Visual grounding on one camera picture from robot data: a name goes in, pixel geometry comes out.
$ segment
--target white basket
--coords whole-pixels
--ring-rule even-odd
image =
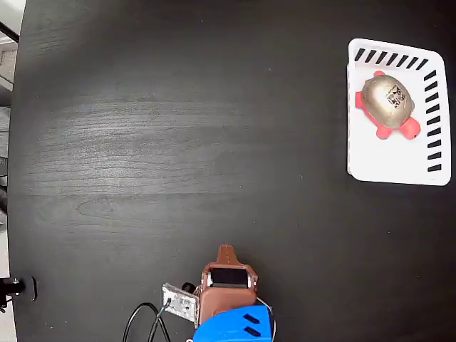
[[[412,118],[421,133],[400,131],[385,140],[355,106],[356,92],[376,71],[397,78],[415,102]],[[446,185],[451,178],[450,112],[442,57],[434,51],[353,39],[348,45],[348,173],[357,180]]]

